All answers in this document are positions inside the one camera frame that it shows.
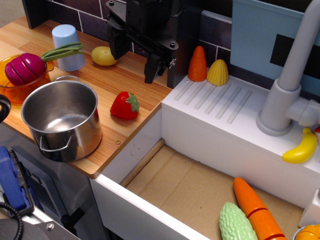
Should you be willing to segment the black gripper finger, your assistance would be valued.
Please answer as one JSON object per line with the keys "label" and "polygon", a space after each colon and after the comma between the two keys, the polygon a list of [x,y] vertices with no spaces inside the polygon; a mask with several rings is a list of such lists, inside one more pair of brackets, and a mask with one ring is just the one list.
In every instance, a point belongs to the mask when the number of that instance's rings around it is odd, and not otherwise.
{"label": "black gripper finger", "polygon": [[152,84],[153,81],[162,76],[166,69],[169,68],[169,62],[165,54],[159,52],[151,52],[147,57],[144,67],[144,82]]}
{"label": "black gripper finger", "polygon": [[115,60],[123,57],[131,50],[132,41],[127,36],[127,28],[116,22],[107,22],[108,42],[111,54]]}

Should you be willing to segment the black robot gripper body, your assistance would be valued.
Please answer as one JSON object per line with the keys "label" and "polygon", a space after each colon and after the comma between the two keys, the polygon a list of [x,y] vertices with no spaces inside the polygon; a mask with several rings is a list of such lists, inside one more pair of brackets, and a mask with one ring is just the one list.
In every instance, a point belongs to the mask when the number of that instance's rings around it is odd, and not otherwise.
{"label": "black robot gripper body", "polygon": [[169,32],[168,23],[179,15],[174,0],[109,0],[107,22],[127,28],[127,36],[147,53],[173,56],[178,49],[177,41]]}

